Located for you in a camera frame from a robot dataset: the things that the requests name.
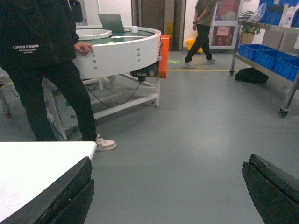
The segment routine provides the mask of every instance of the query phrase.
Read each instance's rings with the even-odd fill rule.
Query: cable
[[[125,104],[126,102],[128,102],[133,96],[134,96],[134,94],[136,93],[136,91],[138,90],[138,88],[139,88],[139,86],[140,86],[140,84],[141,84],[141,82],[139,82],[139,84],[138,84],[138,86],[137,86],[137,88],[135,89],[135,91],[133,92],[133,95],[129,98],[129,99],[127,99],[125,102],[123,102],[123,103],[121,103],[121,104],[118,104],[118,105],[122,105],[122,104]],[[113,108],[114,106],[109,106],[109,105],[107,105],[107,104],[105,104],[105,103],[103,103],[94,93],[93,93],[93,91],[92,90],[90,90],[89,88],[88,88],[88,86],[87,86],[87,89],[89,90],[89,92],[94,96],[94,97],[96,97],[97,98],[97,100],[98,101],[100,101],[103,105],[105,105],[106,107],[110,107],[110,108]]]
[[[55,121],[53,121],[53,128],[54,128],[54,130],[60,135],[60,137],[61,137],[64,141],[66,141],[66,140],[64,139],[64,137],[62,137],[62,135],[56,130],[54,124],[55,124]]]
[[[91,85],[93,87],[93,90],[95,90],[99,86],[99,83],[97,83],[95,86],[94,86],[94,84],[88,84],[86,86],[89,86],[89,85]]]

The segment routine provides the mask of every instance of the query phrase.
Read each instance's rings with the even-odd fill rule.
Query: black pants
[[[53,66],[7,70],[25,108],[37,141],[57,141],[47,119],[43,76],[48,78],[73,107],[83,141],[95,141],[96,129],[90,98],[72,61]]]
[[[210,52],[210,45],[209,45],[209,32],[210,26],[204,26],[197,24],[197,37],[195,39],[194,44],[188,51],[188,54],[185,58],[185,62],[188,63],[192,61],[192,57],[198,52],[198,50],[202,47],[203,52],[206,55],[207,60],[212,59],[212,54]]]

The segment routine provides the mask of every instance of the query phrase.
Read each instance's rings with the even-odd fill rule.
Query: hand
[[[93,44],[91,43],[78,42],[74,47],[83,56],[86,56],[90,50],[93,52]]]

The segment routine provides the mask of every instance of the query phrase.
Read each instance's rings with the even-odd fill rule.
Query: white table
[[[94,142],[1,142],[0,222],[38,196],[84,157]]]

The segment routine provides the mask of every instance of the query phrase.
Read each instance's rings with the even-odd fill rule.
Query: black cable
[[[89,85],[92,85],[93,86],[93,90],[95,90],[100,84],[97,83],[96,86],[94,86],[93,84],[89,84]]]
[[[66,141],[66,140],[64,139],[64,137],[62,137],[62,135],[56,130],[54,124],[55,124],[55,121],[53,121],[53,128],[54,128],[54,130],[60,135],[60,137],[61,137],[64,141]]]
[[[73,131],[68,135],[68,137],[71,137],[76,131],[77,131],[77,127],[75,127],[74,129],[73,129]]]
[[[127,99],[125,102],[123,102],[123,103],[121,103],[121,104],[118,104],[118,105],[122,105],[122,104],[125,104],[126,102],[128,102],[128,101],[134,96],[134,94],[135,94],[136,91],[138,90],[140,84],[141,84],[141,82],[139,82],[137,88],[135,89],[135,91],[133,92],[132,96],[131,96],[129,99]],[[103,105],[105,105],[106,107],[110,107],[110,108],[113,108],[113,107],[114,107],[114,106],[109,106],[109,105],[103,103],[103,102],[102,102],[102,101],[101,101],[101,100],[100,100],[100,99],[93,93],[93,91],[90,90],[90,89],[88,88],[88,86],[87,86],[87,89],[88,89],[88,90],[90,91],[90,93],[91,93],[94,97],[96,97],[97,100],[100,101]]]

